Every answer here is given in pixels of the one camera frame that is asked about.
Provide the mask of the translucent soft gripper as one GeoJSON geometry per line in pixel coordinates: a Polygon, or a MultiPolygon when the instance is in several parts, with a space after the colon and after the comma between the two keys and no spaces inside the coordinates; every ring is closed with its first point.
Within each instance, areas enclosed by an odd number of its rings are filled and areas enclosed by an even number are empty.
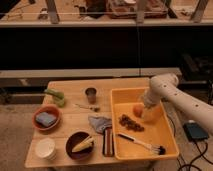
{"type": "Polygon", "coordinates": [[[151,123],[154,118],[154,109],[159,104],[160,97],[153,93],[145,92],[139,97],[139,102],[144,106],[141,119],[146,123],[151,123]]]}

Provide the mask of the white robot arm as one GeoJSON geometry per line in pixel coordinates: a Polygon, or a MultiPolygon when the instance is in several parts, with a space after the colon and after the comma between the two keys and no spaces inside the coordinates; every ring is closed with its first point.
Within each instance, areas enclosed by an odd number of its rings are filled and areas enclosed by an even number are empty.
{"type": "Polygon", "coordinates": [[[165,98],[213,135],[213,106],[179,90],[178,84],[179,79],[173,73],[153,76],[140,100],[147,109],[151,109],[165,98]]]}

